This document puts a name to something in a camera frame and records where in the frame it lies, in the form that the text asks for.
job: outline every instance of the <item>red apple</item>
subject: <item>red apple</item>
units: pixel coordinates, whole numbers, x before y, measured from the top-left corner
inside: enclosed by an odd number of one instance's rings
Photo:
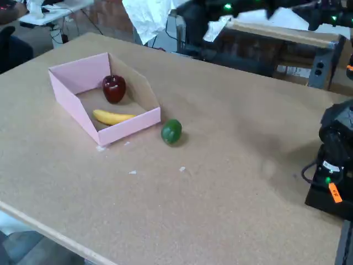
[[[121,101],[126,92],[125,80],[117,75],[104,77],[101,86],[106,100],[111,104],[116,104]]]

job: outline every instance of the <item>green lime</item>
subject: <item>green lime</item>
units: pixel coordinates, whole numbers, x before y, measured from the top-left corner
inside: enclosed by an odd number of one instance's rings
[[[176,143],[181,137],[181,124],[178,120],[168,120],[161,131],[161,137],[167,144]]]

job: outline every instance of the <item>box flap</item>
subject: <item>box flap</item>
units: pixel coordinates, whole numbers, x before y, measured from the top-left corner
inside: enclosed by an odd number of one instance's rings
[[[49,71],[51,84],[54,89],[56,100],[69,114],[81,125],[81,127],[99,143],[98,132],[93,126],[87,112],[83,108],[81,101],[69,91],[58,78]]]
[[[98,132],[100,145],[107,145],[127,135],[148,128],[161,121],[161,108],[155,108],[130,120],[123,121]]]
[[[108,53],[50,67],[49,71],[73,94],[78,94],[100,87],[103,78],[110,75]]]
[[[159,107],[156,96],[143,75],[111,54],[109,54],[109,63],[111,73],[122,76],[125,79],[129,97],[146,111]]]

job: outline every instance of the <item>brick wall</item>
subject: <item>brick wall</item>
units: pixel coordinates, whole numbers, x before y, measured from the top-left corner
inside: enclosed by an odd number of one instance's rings
[[[85,12],[96,25],[132,33],[132,23],[122,5],[122,0],[94,0],[94,4]],[[81,12],[78,21],[87,19]]]

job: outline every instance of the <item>pink cardboard box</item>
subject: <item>pink cardboard box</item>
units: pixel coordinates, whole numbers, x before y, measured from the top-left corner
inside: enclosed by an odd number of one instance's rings
[[[122,76],[127,85],[124,98],[110,104],[101,82],[105,76]],[[49,68],[56,100],[97,142],[104,146],[161,121],[161,108],[147,79],[109,53]],[[106,126],[93,117],[94,109],[136,117]]]

